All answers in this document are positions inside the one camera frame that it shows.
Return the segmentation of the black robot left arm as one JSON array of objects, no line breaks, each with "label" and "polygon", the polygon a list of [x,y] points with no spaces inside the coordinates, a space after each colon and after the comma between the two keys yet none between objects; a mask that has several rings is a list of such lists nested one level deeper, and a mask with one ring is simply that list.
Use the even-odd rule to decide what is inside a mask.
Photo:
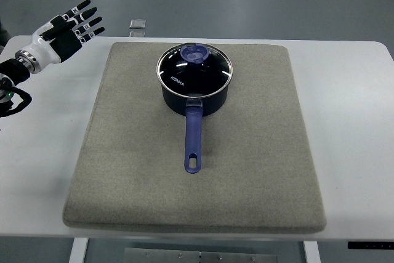
[{"label": "black robot left arm", "polygon": [[[29,93],[19,89],[18,84],[30,77],[28,62],[22,58],[1,62],[1,117],[8,117],[24,110],[32,101]],[[13,108],[13,96],[17,94],[22,100]]]}]

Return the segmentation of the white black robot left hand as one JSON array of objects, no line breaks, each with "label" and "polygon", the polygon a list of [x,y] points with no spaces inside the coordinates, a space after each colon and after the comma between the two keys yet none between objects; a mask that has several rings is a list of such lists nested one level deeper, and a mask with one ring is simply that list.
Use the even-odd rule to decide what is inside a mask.
[{"label": "white black robot left hand", "polygon": [[31,35],[30,44],[21,48],[15,58],[32,74],[68,60],[85,43],[105,31],[104,27],[98,27],[102,18],[94,16],[97,8],[88,9],[89,4],[90,0],[85,0],[39,27]]}]

